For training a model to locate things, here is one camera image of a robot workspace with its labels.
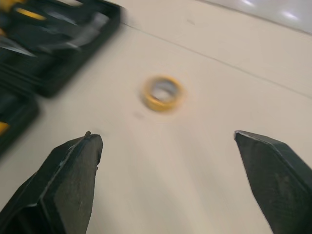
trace white floor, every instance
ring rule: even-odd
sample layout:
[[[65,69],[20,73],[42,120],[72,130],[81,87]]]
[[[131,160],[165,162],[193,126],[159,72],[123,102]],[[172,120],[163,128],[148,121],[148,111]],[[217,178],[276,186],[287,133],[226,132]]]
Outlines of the white floor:
[[[0,208],[59,144],[104,140],[88,234],[270,234],[235,130],[288,143],[312,166],[312,37],[194,0],[116,0],[119,33],[0,159]],[[139,99],[165,74],[171,114]]]

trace floor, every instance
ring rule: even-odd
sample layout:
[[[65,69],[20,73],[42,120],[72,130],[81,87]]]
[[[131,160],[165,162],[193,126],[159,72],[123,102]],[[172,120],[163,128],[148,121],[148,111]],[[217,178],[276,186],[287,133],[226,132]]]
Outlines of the floor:
[[[233,135],[279,139],[312,166],[312,37],[196,0],[115,2],[118,34],[1,158],[0,208],[90,130],[104,150],[88,234],[270,234]],[[158,74],[187,91],[170,114],[139,99]]]

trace black tool case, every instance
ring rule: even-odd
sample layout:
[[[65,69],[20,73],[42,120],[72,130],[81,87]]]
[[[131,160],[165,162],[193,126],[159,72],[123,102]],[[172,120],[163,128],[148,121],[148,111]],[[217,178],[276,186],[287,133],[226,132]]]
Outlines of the black tool case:
[[[17,112],[12,113],[14,117],[8,123],[9,128],[4,133],[0,133],[0,154],[37,116],[38,105],[34,95],[39,94],[44,97],[55,95],[117,31],[121,18],[120,6],[101,0],[79,1],[82,6],[69,6],[56,0],[27,2],[29,6],[41,11],[47,7],[59,11],[66,17],[74,19],[78,25],[86,23],[96,12],[106,15],[109,19],[101,27],[100,33],[92,42],[80,47],[79,50],[69,49],[52,54],[37,50],[38,44],[64,41],[67,38],[51,35],[42,30],[42,27],[21,20],[13,20],[9,27],[4,28],[8,38],[27,48],[35,56],[0,48],[0,92],[13,93],[22,99]]]

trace masking tape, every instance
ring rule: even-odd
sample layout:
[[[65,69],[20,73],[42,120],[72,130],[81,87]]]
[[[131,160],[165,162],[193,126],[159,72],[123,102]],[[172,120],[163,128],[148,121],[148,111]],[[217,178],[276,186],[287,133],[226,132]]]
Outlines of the masking tape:
[[[168,100],[157,98],[155,89],[163,89],[169,95]],[[148,108],[153,111],[169,111],[178,106],[182,99],[182,85],[174,78],[160,76],[146,82],[143,88],[143,100]]]

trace toolbox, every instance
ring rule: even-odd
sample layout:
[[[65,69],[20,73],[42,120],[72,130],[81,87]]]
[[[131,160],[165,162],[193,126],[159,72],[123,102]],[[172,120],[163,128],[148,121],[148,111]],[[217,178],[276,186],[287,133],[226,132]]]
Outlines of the toolbox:
[[[117,31],[121,18],[120,6],[101,0],[76,1],[79,6],[0,0],[0,7],[3,1],[17,7],[0,16],[0,154],[38,115],[36,95],[53,97]],[[18,46],[6,48],[7,40]]]

